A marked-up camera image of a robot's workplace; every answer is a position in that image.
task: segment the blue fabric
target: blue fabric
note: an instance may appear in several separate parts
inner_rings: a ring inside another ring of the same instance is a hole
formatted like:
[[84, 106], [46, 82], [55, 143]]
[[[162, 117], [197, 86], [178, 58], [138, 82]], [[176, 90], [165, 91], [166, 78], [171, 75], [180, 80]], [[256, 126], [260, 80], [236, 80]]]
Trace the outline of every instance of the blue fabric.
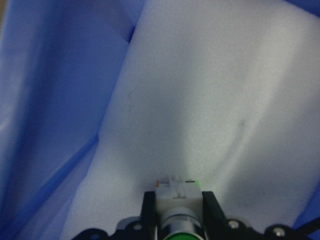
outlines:
[[[7, 4], [0, 46], [0, 239], [59, 237], [144, 2]], [[320, 16], [318, 0], [288, 2]], [[320, 215], [319, 198], [320, 185], [295, 227]]]

